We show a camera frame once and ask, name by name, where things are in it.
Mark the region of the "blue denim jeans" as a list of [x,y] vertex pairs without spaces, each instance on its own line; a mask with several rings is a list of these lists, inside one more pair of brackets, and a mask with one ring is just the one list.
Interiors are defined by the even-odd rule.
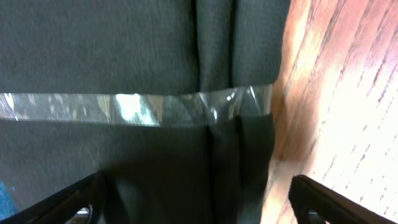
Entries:
[[7,187],[0,183],[0,221],[5,220],[15,214],[19,213],[16,205],[7,189]]

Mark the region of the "black cloth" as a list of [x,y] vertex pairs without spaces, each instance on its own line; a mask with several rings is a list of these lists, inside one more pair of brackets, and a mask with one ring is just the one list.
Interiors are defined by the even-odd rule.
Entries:
[[1,184],[107,223],[259,223],[289,1],[2,1]]

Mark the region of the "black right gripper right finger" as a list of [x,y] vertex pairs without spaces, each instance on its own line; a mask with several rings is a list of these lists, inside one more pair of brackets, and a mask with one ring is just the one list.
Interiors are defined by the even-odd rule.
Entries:
[[394,224],[306,175],[292,177],[289,202],[298,224]]

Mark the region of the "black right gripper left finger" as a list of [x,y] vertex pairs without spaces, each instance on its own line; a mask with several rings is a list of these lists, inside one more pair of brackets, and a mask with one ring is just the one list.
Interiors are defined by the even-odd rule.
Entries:
[[3,224],[98,223],[106,201],[106,182],[95,173],[1,221]]

